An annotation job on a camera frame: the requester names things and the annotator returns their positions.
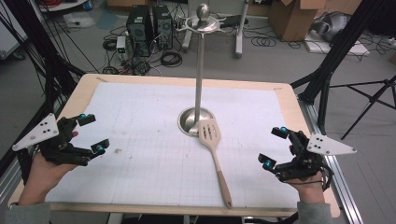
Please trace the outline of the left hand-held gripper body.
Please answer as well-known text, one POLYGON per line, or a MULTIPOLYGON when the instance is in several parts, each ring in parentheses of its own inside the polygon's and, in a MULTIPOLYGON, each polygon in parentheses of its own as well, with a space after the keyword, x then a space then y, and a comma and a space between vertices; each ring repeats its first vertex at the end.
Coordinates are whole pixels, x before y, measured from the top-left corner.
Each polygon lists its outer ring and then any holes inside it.
POLYGON ((12 146, 12 150, 21 153, 24 149, 38 145, 41 154, 47 161, 56 164, 76 164, 86 166, 91 160, 91 149, 74 147, 70 141, 78 125, 78 116, 62 117, 56 120, 49 113, 28 134, 12 146))

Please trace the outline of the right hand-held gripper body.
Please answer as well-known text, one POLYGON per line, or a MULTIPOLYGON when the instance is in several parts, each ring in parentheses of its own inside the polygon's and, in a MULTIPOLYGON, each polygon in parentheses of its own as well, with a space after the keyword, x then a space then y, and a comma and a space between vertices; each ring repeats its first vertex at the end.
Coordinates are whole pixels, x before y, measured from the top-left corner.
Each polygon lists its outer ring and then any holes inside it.
POLYGON ((326 190, 332 182, 333 171, 324 163, 323 157, 357 152, 354 147, 335 141, 321 133, 311 133, 311 137, 308 138, 302 131, 288 130, 289 135, 286 139, 291 142, 290 153, 294 158, 290 162, 275 166, 275 175, 281 182, 325 172, 327 176, 322 188, 326 190))

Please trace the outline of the beige slotted spatula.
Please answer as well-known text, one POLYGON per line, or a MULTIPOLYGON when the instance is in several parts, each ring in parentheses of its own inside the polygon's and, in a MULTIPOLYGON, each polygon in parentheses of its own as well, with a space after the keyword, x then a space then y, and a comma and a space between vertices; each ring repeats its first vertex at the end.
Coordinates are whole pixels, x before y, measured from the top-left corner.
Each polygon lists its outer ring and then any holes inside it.
POLYGON ((227 186, 224 174, 219 164, 217 147, 221 140, 219 125, 215 119, 202 119, 198 122, 198 137, 200 142, 210 151, 218 176, 219 188, 225 206, 228 209, 233 207, 232 196, 227 186))

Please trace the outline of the person's right hand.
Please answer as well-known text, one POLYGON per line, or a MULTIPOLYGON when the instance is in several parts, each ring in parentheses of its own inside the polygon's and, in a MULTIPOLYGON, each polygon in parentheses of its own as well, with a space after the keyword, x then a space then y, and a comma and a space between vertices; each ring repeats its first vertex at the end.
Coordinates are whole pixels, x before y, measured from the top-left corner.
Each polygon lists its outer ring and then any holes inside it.
POLYGON ((302 203, 325 203, 321 172, 306 178, 289 180, 288 184, 298 191, 302 203))

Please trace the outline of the person's left hand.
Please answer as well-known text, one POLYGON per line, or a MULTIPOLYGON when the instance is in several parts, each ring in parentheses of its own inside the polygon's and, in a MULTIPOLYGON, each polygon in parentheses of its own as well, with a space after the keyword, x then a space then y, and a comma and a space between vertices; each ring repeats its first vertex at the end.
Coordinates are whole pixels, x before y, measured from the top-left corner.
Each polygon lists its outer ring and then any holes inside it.
POLYGON ((47 194, 55 188, 61 179, 73 171, 75 164, 55 164, 47 161, 41 153, 33 156, 33 162, 28 180, 19 198, 19 205, 43 203, 47 194))

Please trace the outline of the white grid paper mat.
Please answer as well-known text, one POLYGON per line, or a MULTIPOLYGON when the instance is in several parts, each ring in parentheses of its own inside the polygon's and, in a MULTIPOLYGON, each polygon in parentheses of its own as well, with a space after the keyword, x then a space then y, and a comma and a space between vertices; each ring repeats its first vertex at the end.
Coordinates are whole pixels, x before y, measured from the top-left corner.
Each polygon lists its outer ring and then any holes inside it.
POLYGON ((202 105, 215 115, 221 133, 216 157, 177 126, 193 101, 192 87, 100 84, 86 109, 96 121, 78 128, 72 143, 89 147, 108 139, 110 146, 67 174, 48 201, 221 208, 219 165, 233 207, 295 207, 296 191, 258 161, 260 154, 279 163, 291 159, 288 141, 271 133, 284 123, 275 92, 204 88, 202 105))

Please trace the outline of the black tripod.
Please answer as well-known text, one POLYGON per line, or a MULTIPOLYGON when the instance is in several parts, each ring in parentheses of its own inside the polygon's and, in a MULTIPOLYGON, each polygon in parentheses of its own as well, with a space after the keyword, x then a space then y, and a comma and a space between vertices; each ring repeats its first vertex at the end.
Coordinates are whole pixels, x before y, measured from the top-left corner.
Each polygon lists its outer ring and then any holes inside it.
POLYGON ((340 84, 340 85, 332 85, 333 88, 348 88, 357 94, 362 95, 368 100, 367 105, 363 108, 360 115, 357 119, 352 123, 352 125, 347 129, 347 131, 342 135, 341 139, 344 140, 351 131, 357 126, 357 124, 361 121, 361 119, 367 114, 367 112, 375 105, 380 104, 385 107, 388 107, 392 110, 396 111, 396 75, 394 75, 391 79, 383 79, 378 81, 369 81, 369 82, 360 82, 360 83, 348 83, 348 84, 340 84), (364 91, 358 90, 359 86, 368 86, 381 84, 382 87, 376 91, 374 94, 369 94, 364 91), (391 90, 391 95, 393 99, 393 104, 386 103, 380 99, 380 97, 385 93, 385 91, 391 90))

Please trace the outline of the white foam board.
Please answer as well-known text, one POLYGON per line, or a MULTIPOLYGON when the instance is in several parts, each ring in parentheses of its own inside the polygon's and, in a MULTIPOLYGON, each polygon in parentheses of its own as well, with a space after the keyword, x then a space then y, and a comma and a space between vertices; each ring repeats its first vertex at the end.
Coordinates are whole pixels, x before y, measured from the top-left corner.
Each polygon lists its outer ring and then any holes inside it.
MULTIPOLYGON (((322 53, 327 54, 331 50, 330 43, 318 35, 316 32, 310 32, 307 34, 304 44, 307 51, 310 53, 322 53)), ((360 41, 356 41, 354 46, 349 50, 348 55, 355 56, 368 56, 370 51, 363 46, 360 41)))

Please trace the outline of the black computer tower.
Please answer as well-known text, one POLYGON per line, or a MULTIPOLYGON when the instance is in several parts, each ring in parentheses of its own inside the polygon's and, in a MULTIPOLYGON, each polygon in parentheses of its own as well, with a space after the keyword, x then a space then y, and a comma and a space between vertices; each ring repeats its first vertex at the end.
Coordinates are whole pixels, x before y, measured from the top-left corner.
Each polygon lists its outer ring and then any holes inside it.
POLYGON ((150 55, 149 44, 153 40, 149 6, 133 5, 126 22, 126 27, 134 56, 148 57, 150 55))
POLYGON ((173 47, 173 20, 168 7, 154 6, 152 14, 158 49, 171 49, 173 47))

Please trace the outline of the white stand legs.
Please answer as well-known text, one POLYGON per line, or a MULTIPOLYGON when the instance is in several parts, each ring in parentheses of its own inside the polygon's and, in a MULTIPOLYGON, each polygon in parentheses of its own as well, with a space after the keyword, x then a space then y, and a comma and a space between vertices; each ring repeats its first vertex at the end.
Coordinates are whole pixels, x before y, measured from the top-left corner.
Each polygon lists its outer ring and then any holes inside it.
MULTIPOLYGON (((243 0, 243 9, 239 15, 239 21, 236 23, 237 29, 235 34, 235 56, 237 58, 242 57, 243 53, 243 30, 245 20, 248 14, 248 2, 249 0, 243 0)), ((181 18, 183 20, 182 28, 180 32, 185 32, 185 36, 181 47, 186 50, 190 46, 191 36, 193 33, 206 35, 215 32, 223 32, 221 26, 223 25, 225 18, 217 19, 211 15, 209 5, 207 3, 200 3, 197 5, 195 12, 191 12, 191 6, 188 6, 189 16, 181 18)))

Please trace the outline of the brown cardboard box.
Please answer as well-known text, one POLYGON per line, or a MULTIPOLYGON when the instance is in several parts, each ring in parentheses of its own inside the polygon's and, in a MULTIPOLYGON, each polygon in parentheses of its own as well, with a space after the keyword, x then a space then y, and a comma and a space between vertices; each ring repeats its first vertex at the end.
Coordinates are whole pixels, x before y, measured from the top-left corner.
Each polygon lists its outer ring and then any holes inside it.
POLYGON ((285 41, 302 41, 326 0, 273 0, 268 21, 276 36, 285 41))

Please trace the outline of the white round table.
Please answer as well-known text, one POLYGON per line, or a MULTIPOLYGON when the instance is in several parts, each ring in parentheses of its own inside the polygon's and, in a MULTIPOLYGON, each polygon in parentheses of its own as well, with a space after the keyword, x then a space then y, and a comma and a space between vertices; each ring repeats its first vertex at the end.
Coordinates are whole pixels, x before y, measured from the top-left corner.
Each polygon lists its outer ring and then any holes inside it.
POLYGON ((48 4, 38 4, 38 7, 41 12, 54 12, 60 10, 66 10, 73 7, 82 7, 84 3, 88 0, 50 0, 53 1, 52 5, 48 4))

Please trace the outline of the grey rounded device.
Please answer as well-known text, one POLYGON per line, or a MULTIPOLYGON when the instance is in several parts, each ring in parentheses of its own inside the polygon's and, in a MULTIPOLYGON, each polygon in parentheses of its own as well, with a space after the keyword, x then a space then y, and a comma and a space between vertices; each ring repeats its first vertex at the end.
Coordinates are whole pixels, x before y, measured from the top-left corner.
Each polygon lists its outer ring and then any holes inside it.
POLYGON ((324 40, 332 42, 337 34, 344 30, 351 16, 344 12, 324 12, 315 18, 310 26, 311 31, 315 31, 324 40))

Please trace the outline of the aluminium rail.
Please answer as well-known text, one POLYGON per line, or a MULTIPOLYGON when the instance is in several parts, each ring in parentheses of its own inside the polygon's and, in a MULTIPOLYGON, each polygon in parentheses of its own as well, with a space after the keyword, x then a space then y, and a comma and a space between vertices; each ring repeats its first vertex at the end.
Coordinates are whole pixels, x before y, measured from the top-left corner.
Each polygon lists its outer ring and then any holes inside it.
MULTIPOLYGON (((317 124, 318 112, 315 107, 303 101, 299 101, 299 106, 303 111, 309 130, 316 133, 323 133, 317 124)), ((332 187, 335 198, 338 201, 337 207, 341 211, 341 214, 346 218, 348 224, 364 224, 336 156, 325 155, 324 158, 333 170, 332 187)))

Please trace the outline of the black metal frame post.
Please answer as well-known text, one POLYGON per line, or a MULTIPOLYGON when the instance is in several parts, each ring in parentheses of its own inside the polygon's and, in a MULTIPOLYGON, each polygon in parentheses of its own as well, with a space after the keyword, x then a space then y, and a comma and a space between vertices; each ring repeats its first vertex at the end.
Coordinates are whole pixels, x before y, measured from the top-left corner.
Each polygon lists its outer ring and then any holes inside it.
POLYGON ((381 7, 389 1, 390 0, 361 0, 361 3, 347 23, 346 28, 335 40, 332 48, 320 66, 311 74, 290 84, 294 89, 304 84, 307 85, 305 90, 298 94, 298 99, 305 102, 307 105, 313 105, 316 97, 320 95, 316 124, 323 134, 326 133, 326 112, 332 75, 340 63, 345 59, 365 28, 380 11, 381 7))
POLYGON ((35 14, 30 0, 0 0, 0 22, 20 43, 30 58, 36 73, 45 79, 42 86, 45 100, 27 126, 18 136, 21 140, 50 112, 56 112, 55 104, 68 99, 85 72, 67 61, 55 48, 48 33, 35 14))

